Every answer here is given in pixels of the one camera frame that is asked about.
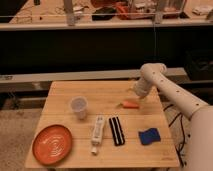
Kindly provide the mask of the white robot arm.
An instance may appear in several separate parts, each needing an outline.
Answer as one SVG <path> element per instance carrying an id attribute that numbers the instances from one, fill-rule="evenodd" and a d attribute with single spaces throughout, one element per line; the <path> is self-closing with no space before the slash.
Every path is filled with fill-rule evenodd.
<path id="1" fill-rule="evenodd" d="M 144 98 L 156 86 L 191 121 L 183 171 L 213 171 L 213 105 L 170 81 L 164 76 L 166 70 L 163 63 L 142 65 L 133 90 Z"/>

